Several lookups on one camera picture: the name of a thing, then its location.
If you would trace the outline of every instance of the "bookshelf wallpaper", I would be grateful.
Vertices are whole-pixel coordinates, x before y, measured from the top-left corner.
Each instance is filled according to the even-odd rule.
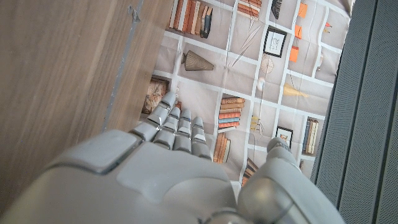
[[[303,173],[309,178],[320,130],[314,141],[315,153],[306,154],[302,152],[305,128],[308,119],[323,126],[353,0],[283,0],[278,19],[271,11],[272,1],[250,1],[261,2],[258,19],[240,13],[241,1],[202,0],[201,4],[213,8],[208,38],[168,26],[153,74],[170,81],[170,89],[193,118],[203,118],[212,155],[221,99],[245,99],[239,126],[226,132],[231,145],[228,160],[221,163],[236,185],[242,182],[247,158],[259,167],[266,161],[267,144],[278,126],[293,131],[292,153],[297,164],[303,161]],[[307,5],[304,17],[298,16],[303,15],[301,3]],[[280,57],[263,54],[268,29],[286,33]],[[292,47],[298,49],[295,62]],[[186,71],[181,61],[189,50],[212,63],[214,69]],[[271,61],[272,69],[264,62],[262,66],[263,60],[265,65]],[[252,116],[259,118],[257,130],[250,129]]]

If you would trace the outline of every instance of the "gray ribbed panel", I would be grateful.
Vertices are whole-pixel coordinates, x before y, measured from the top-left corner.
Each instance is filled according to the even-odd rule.
[[[397,12],[396,0],[378,0],[341,194],[347,223],[371,223],[378,205],[397,79]]]
[[[398,223],[398,105],[392,124],[376,223]]]
[[[318,150],[317,150],[317,154],[315,156],[315,161],[313,162],[313,166],[312,166],[311,181],[314,184],[317,184],[319,165],[320,165],[322,151],[323,151],[323,143],[325,142],[326,130],[328,128],[328,123],[329,123],[330,108],[331,108],[331,104],[333,103],[333,96],[335,95],[335,89],[336,89],[336,80],[335,80],[335,85],[333,85],[333,89],[331,90],[328,109],[326,111],[326,116],[325,116],[325,122],[323,122],[321,138],[319,140]]]
[[[357,1],[355,4],[320,160],[317,187],[336,206],[340,197],[375,5],[375,0]]]

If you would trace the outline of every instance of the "gray wall panel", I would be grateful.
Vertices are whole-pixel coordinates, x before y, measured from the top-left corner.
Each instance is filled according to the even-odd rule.
[[[378,1],[341,194],[340,213],[348,223],[371,223],[377,209],[395,102],[397,12],[397,1]]]
[[[325,143],[322,154],[317,155],[322,156],[322,159],[316,185],[336,206],[339,203],[375,5],[376,0],[358,1],[354,7],[351,24],[355,26],[350,26],[346,37]]]

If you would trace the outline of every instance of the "book spine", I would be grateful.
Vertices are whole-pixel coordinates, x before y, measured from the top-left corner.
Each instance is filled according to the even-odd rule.
[[[218,158],[218,163],[222,163],[224,160],[224,155],[225,155],[225,150],[226,150],[226,144],[228,143],[228,139],[224,138],[224,147],[221,149],[221,154],[220,158]]]
[[[177,29],[179,31],[182,31],[182,28],[184,26],[184,19],[185,19],[185,13],[187,11],[187,5],[188,5],[188,0],[183,0],[182,8],[181,8],[180,20],[178,22],[178,29]]]
[[[315,125],[315,133],[313,135],[313,142],[312,142],[312,154],[315,152],[315,141],[317,139],[317,134],[318,134],[318,121],[315,121],[316,125]]]
[[[245,2],[247,4],[256,6],[256,7],[260,7],[261,8],[261,1],[257,2],[256,0],[240,0],[239,3]]]
[[[245,1],[239,1],[240,4],[250,7],[251,9],[257,10],[258,12],[260,12],[260,7],[257,7],[255,4],[251,4]]]
[[[249,10],[247,10],[247,9],[242,8],[241,6],[238,6],[238,11],[239,11],[239,12],[243,12],[243,13],[249,15],[249,16],[254,16],[254,17],[258,17],[258,16],[259,16],[258,12],[257,12],[257,14],[256,14],[256,12],[254,12],[254,11],[249,11]]]
[[[221,104],[244,103],[244,102],[245,102],[245,99],[243,99],[243,98],[231,97],[231,98],[223,98],[223,99],[221,99]]]
[[[186,32],[188,29],[189,17],[191,14],[191,5],[192,5],[192,0],[188,0],[187,10],[185,10],[184,23],[182,26],[182,32]]]
[[[205,6],[205,10],[203,11],[203,15],[201,17],[201,24],[200,24],[200,37],[203,38],[203,32],[205,31],[205,17],[208,7]]]
[[[217,162],[218,152],[220,151],[220,147],[221,147],[221,138],[222,138],[222,137],[223,137],[223,134],[218,134],[218,135],[217,135],[216,147],[214,148],[213,162]]]
[[[195,29],[197,28],[199,8],[200,8],[200,1],[197,1],[195,4],[195,12],[193,13],[192,28],[191,28],[191,34],[193,35],[195,35]]]
[[[230,123],[230,122],[238,122],[240,118],[225,118],[225,119],[219,119],[218,123]]]
[[[310,120],[307,120],[307,125],[305,126],[305,132],[304,132],[304,140],[303,140],[303,146],[302,150],[305,151],[305,145],[307,144],[307,139],[308,139],[308,131],[310,129]]]
[[[205,28],[203,30],[203,37],[207,38],[210,33],[210,26],[211,26],[211,13],[213,12],[213,8],[209,7],[207,10],[207,14],[205,16]]]
[[[310,137],[310,144],[308,144],[308,152],[312,153],[312,145],[313,145],[313,136],[315,134],[315,127],[316,127],[316,123],[314,121],[312,122],[312,130],[311,130],[311,137]]]
[[[247,7],[244,4],[239,3],[238,7],[241,8],[241,9],[246,10],[247,12],[253,12],[253,14],[256,15],[256,16],[259,15],[259,11],[255,10],[255,9],[253,9],[251,7]]]
[[[197,25],[195,27],[195,35],[200,35],[200,27],[201,27],[201,16],[203,15],[203,11],[205,10],[205,5],[203,3],[200,4]]]
[[[172,8],[172,17],[170,18],[169,27],[174,27],[175,13],[177,12],[178,0],[174,0],[173,8]]]
[[[220,161],[220,155],[221,155],[221,153],[222,153],[222,151],[224,149],[224,140],[225,140],[225,133],[223,133],[222,137],[221,137],[221,147],[220,147],[220,150],[218,151],[217,162]]]
[[[240,112],[234,112],[234,113],[225,113],[225,114],[220,114],[218,115],[218,119],[225,119],[225,118],[238,118],[241,116]]]
[[[193,23],[193,16],[195,14],[195,7],[197,5],[196,0],[192,0],[189,10],[189,18],[188,18],[188,25],[187,25],[187,33],[191,33],[192,30],[192,23]]]
[[[222,109],[220,110],[220,114],[224,114],[224,113],[234,113],[234,112],[242,112],[242,108],[231,108],[231,109]]]
[[[231,123],[221,123],[218,124],[219,128],[228,128],[228,127],[233,127],[233,126],[239,126],[239,122],[231,122]]]
[[[225,105],[221,105],[220,109],[232,109],[232,108],[243,108],[243,103],[229,103]]]
[[[229,139],[226,143],[226,149],[223,156],[223,162],[225,163],[228,160],[229,149],[231,149],[231,140]]]
[[[180,24],[180,16],[181,16],[181,11],[182,11],[182,4],[183,4],[183,0],[178,0],[177,9],[176,9],[176,12],[175,12],[174,25],[173,25],[174,29],[178,29],[178,25]]]
[[[308,129],[307,142],[305,143],[305,153],[310,153],[309,148],[310,148],[310,139],[312,134],[312,120],[309,121],[310,121],[310,128]]]

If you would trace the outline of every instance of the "printed bookshelf pattern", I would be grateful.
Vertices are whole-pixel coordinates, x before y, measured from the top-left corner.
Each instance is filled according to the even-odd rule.
[[[154,71],[154,75],[171,80],[172,91],[200,102],[182,101],[182,105],[189,104],[192,112],[208,124],[205,132],[213,160],[222,163],[231,181],[241,184],[248,164],[248,149],[264,151],[278,126],[294,131],[292,152],[297,164],[301,160],[313,162],[341,55],[341,48],[336,46],[344,42],[351,13],[342,5],[326,0],[296,0],[289,4],[282,1],[276,19],[271,5],[272,1],[266,0],[175,0]],[[203,33],[206,25],[209,29],[202,38],[203,16]],[[301,39],[295,37],[296,25],[301,27]],[[287,37],[281,58],[269,56],[273,69],[264,73],[262,50],[268,28],[281,30]],[[292,47],[298,48],[296,62],[289,60]],[[212,63],[214,70],[185,71],[181,59],[189,50]],[[264,81],[260,89],[259,80]],[[285,86],[289,92],[302,95],[287,95]],[[234,107],[225,108],[223,105],[232,103],[223,103],[223,99],[231,97],[242,99],[243,107],[237,107],[240,103],[236,102]],[[255,130],[251,130],[253,116],[261,121]],[[318,122],[312,143],[308,143],[311,151],[306,149],[310,131],[304,141],[307,120]]]

